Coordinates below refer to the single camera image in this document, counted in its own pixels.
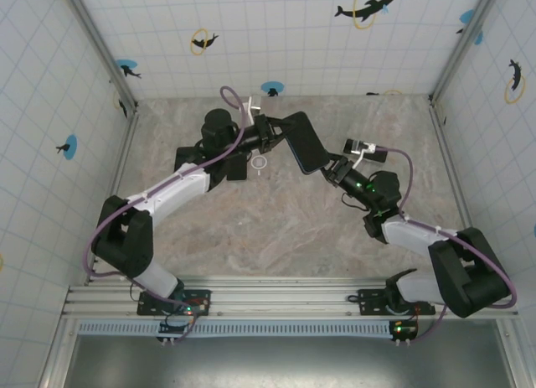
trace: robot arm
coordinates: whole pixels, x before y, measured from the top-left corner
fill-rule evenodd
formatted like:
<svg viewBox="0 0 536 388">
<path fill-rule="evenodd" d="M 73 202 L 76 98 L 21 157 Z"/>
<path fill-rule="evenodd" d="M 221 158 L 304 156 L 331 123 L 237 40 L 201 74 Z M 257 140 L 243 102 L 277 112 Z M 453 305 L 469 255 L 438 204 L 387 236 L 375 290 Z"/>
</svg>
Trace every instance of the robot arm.
<svg viewBox="0 0 536 388">
<path fill-rule="evenodd" d="M 247 109 L 250 125 L 244 130 L 236 149 L 224 160 L 177 177 L 216 158 L 236 140 L 238 126 L 232 122 L 230 114 L 215 109 L 205 117 L 202 139 L 193 147 L 177 149 L 174 174 L 144 193 L 127 199 L 117 196 L 107 199 L 99 224 L 120 208 L 143 198 L 103 229 L 93 242 L 92 251 L 149 291 L 160 297 L 180 299 L 178 293 L 182 283 L 153 259 L 153 229 L 172 212 L 209 192 L 224 178 L 246 179 L 251 152 L 267 153 L 286 139 L 303 173 L 321 170 L 330 184 L 366 206 L 369 213 L 363 220 L 371 237 L 431 258 L 434 274 L 410 270 L 388 279 L 389 306 L 395 312 L 413 302 L 426 301 L 445 303 L 456 315 L 467 317 L 509 294 L 501 277 L 471 253 L 437 231 L 423 230 L 400 217 L 398 202 L 401 195 L 396 173 L 378 171 L 367 178 L 356 170 L 364 158 L 384 162 L 386 152 L 377 151 L 374 144 L 348 140 L 344 152 L 357 154 L 359 160 L 355 163 L 345 156 L 328 153 L 305 113 L 298 112 L 283 120 L 270 118 L 258 114 L 259 105 L 251 99 Z M 479 230 L 448 231 L 476 247 L 500 267 Z M 464 265 L 461 260 L 472 264 Z"/>
</svg>

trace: yellow hoop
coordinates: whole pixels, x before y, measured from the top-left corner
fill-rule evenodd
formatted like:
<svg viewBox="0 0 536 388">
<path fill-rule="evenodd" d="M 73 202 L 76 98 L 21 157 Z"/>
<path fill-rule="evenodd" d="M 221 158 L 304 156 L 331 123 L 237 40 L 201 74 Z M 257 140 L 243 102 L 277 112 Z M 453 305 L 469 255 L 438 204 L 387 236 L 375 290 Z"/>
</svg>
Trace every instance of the yellow hoop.
<svg viewBox="0 0 536 388">
<path fill-rule="evenodd" d="M 510 101 L 508 99 L 508 89 L 510 89 L 510 85 L 513 84 L 513 80 L 510 80 L 506 85 L 506 89 L 504 90 L 504 101 L 506 101 L 509 105 L 513 105 L 514 103 L 516 103 L 519 99 L 521 99 L 521 96 L 523 96 L 523 93 L 525 93 L 525 87 L 527 86 L 527 81 L 525 80 L 525 77 L 522 75 L 521 75 L 521 79 L 523 81 L 523 88 L 521 89 L 521 93 L 519 94 L 519 96 L 513 101 Z"/>
<path fill-rule="evenodd" d="M 117 93 L 117 90 L 115 90 L 114 94 L 111 96 L 111 104 L 114 105 L 116 110 L 121 109 L 121 107 L 119 106 L 119 94 Z"/>
<path fill-rule="evenodd" d="M 358 0 L 353 0 L 353 9 L 352 9 L 353 26 L 355 26 L 355 28 L 356 28 L 356 29 L 359 29 L 359 30 L 368 29 L 368 28 L 370 28 L 370 27 L 373 25 L 374 20 L 376 19 L 376 14 L 373 15 L 373 17 L 372 17 L 372 21 L 370 21 L 370 23 L 369 23 L 367 26 L 361 28 L 361 27 L 358 25 L 358 23 L 356 22 L 356 20 L 355 20 L 355 6 L 356 6 L 357 3 L 358 3 Z"/>
<path fill-rule="evenodd" d="M 193 40 L 195 39 L 195 37 L 200 34 L 201 32 L 204 32 L 204 44 L 203 44 L 203 49 L 201 51 L 199 51 L 198 53 L 196 53 L 195 51 L 193 51 L 193 47 L 194 47 L 194 44 L 193 44 Z M 193 34 L 192 36 L 192 40 L 190 41 L 190 51 L 192 52 L 193 55 L 201 55 L 206 49 L 207 49 L 207 43 L 209 42 L 209 31 L 205 28 L 201 28 L 201 29 L 198 29 L 195 34 Z"/>
</svg>

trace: gray stone floor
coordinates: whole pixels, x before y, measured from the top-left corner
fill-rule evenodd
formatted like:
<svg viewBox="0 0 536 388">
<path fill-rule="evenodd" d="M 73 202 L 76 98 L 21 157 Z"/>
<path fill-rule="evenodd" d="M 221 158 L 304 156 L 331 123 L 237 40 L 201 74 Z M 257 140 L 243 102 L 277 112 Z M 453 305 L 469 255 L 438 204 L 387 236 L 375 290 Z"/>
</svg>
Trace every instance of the gray stone floor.
<svg viewBox="0 0 536 388">
<path fill-rule="evenodd" d="M 325 96 L 263 99 L 263 112 L 284 117 L 304 111 L 327 150 L 342 151 L 347 137 L 407 151 L 415 183 L 406 210 L 416 219 L 461 226 L 424 96 Z M 173 171 L 175 150 L 200 139 L 204 115 L 215 98 L 150 100 L 140 118 L 121 179 L 120 195 L 154 185 Z M 240 123 L 238 112 L 229 109 Z M 164 220 L 155 230 L 155 257 L 176 275 L 387 277 L 428 259 L 368 237 L 363 213 L 340 202 L 342 190 L 319 172 L 301 173 L 286 142 L 266 154 L 246 182 L 224 181 Z M 408 182 L 405 159 L 390 154 L 385 165 L 364 163 Z"/>
</svg>

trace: purple cable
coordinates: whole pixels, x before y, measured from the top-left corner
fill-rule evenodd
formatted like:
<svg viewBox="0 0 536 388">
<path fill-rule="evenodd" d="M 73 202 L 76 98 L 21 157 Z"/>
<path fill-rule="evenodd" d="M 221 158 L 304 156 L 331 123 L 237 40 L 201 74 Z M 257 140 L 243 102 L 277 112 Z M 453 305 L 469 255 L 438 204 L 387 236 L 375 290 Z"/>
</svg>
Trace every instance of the purple cable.
<svg viewBox="0 0 536 388">
<path fill-rule="evenodd" d="M 376 150 L 378 150 L 380 152 L 400 153 L 401 155 L 404 155 L 406 159 L 408 159 L 408 164 L 410 165 L 410 182 L 408 184 L 408 189 L 406 190 L 406 192 L 404 194 L 404 198 L 400 202 L 400 206 L 399 206 L 400 216 L 405 219 L 404 212 L 402 211 L 402 207 L 405 205 L 406 201 L 408 200 L 408 197 L 410 196 L 411 186 L 413 184 L 413 161 L 411 160 L 411 157 L 410 157 L 410 155 L 408 153 L 406 153 L 406 152 L 404 152 L 404 151 L 402 151 L 400 149 L 391 148 L 391 147 L 377 147 Z M 427 225 L 426 223 L 421 223 L 421 222 L 419 222 L 417 220 L 412 220 L 412 219 L 407 219 L 406 221 L 408 223 L 412 224 L 412 225 L 420 227 L 421 229 L 430 230 L 430 231 L 436 231 L 435 227 Z M 489 306 L 490 308 L 512 308 L 513 306 L 515 306 L 516 302 L 518 301 L 518 292 L 516 290 L 516 287 L 513 285 L 512 281 L 508 277 L 508 275 L 506 273 L 504 273 L 504 271 L 501 268 L 499 268 L 497 265 L 495 265 L 495 263 L 493 263 L 489 258 L 487 258 L 484 254 L 482 254 L 475 247 L 471 246 L 470 244 L 466 243 L 465 241 L 463 241 L 462 239 L 456 237 L 455 235 L 451 235 L 450 233 L 447 233 L 447 232 L 445 232 L 443 230 L 437 230 L 437 233 L 439 233 L 440 235 L 443 235 L 447 239 L 450 239 L 450 240 L 454 241 L 455 243 L 459 244 L 460 246 L 464 247 L 465 249 L 467 249 L 471 253 L 473 253 L 475 256 L 480 258 L 482 261 L 484 261 L 486 263 L 486 265 L 488 265 L 490 268 L 492 268 L 501 277 L 501 279 L 504 281 L 504 283 L 507 285 L 508 290 L 510 291 L 510 295 L 511 295 L 510 301 L 508 303 L 505 303 L 505 304 L 492 304 L 491 306 Z M 428 329 L 421 336 L 413 339 L 412 342 L 422 340 L 425 336 L 429 336 L 432 331 L 436 330 L 437 327 L 439 327 L 439 324 L 441 323 L 443 317 L 445 317 L 446 310 L 447 310 L 447 306 L 445 305 L 443 307 L 443 310 L 441 311 L 441 314 L 440 314 L 439 318 L 430 327 L 430 329 Z"/>
<path fill-rule="evenodd" d="M 224 91 L 229 91 L 230 94 L 236 99 L 236 101 L 239 102 L 239 104 L 238 105 L 233 104 L 227 97 L 224 96 Z M 197 166 L 194 166 L 193 168 L 189 168 L 189 169 L 185 170 L 184 172 L 182 172 L 180 174 L 177 174 L 175 177 L 170 178 L 167 182 L 157 186 L 155 189 L 149 191 L 147 193 L 148 198 L 151 198 L 154 194 L 158 193 L 159 191 L 162 191 L 169 184 L 174 183 L 178 179 L 183 178 L 184 176 L 187 176 L 188 174 L 191 174 L 192 172 L 195 172 L 196 170 L 198 170 L 200 168 L 206 168 L 207 166 L 209 166 L 209 165 L 211 165 L 213 163 L 216 163 L 219 160 L 225 158 L 227 155 L 229 155 L 231 152 L 233 152 L 233 150 L 235 150 L 235 148 L 238 146 L 238 144 L 240 143 L 240 140 L 244 136 L 244 129 L 245 129 L 245 126 L 246 126 L 247 121 L 248 121 L 248 117 L 247 117 L 247 114 L 245 112 L 245 108 L 244 108 L 244 106 L 242 106 L 241 100 L 240 100 L 240 97 L 238 96 L 238 94 L 232 88 L 230 88 L 229 86 L 226 86 L 226 85 L 222 86 L 219 89 L 219 94 L 224 99 L 225 103 L 227 103 L 229 106 L 231 106 L 231 107 L 233 107 L 235 109 L 239 109 L 241 114 L 242 114 L 242 122 L 241 122 L 241 125 L 240 125 L 240 132 L 238 133 L 238 136 L 236 137 L 236 140 L 233 142 L 233 144 L 225 152 L 221 153 L 216 158 L 212 158 L 212 159 L 210 159 L 210 160 L 208 160 L 208 161 L 206 161 L 204 163 L 201 163 L 201 164 L 199 164 Z M 90 250 L 91 250 L 91 244 L 93 243 L 95 238 L 104 230 L 104 228 L 107 227 L 115 218 L 117 218 L 119 215 L 124 214 L 130 208 L 140 204 L 143 200 L 144 200 L 144 198 L 141 197 L 141 198 L 135 199 L 132 202 L 129 202 L 127 205 L 121 207 L 116 212 L 114 212 L 113 214 L 108 216 L 106 219 L 104 219 L 102 221 L 102 223 L 100 223 L 100 225 L 98 225 L 97 228 L 95 229 L 95 231 L 91 234 L 90 239 L 88 240 L 88 243 L 85 246 L 84 255 L 82 257 L 82 266 L 84 267 L 84 271 L 88 275 L 90 275 L 91 277 L 109 277 L 109 276 L 112 276 L 112 275 L 121 275 L 121 273 L 119 271 L 98 273 L 98 272 L 93 271 L 90 268 L 90 266 L 88 265 L 88 257 L 89 257 Z M 144 286 L 140 285 L 136 281 L 131 281 L 131 282 L 135 283 L 140 288 L 145 289 Z M 180 302 L 178 300 L 173 300 L 171 298 L 161 297 L 161 296 L 157 295 L 154 292 L 150 292 L 147 289 L 145 289 L 145 292 L 147 294 L 153 296 L 154 298 L 156 298 L 156 299 L 158 299 L 160 301 L 163 301 L 163 302 L 174 303 L 174 304 L 178 304 L 178 305 L 182 305 L 182 306 L 186 304 L 184 302 Z"/>
</svg>

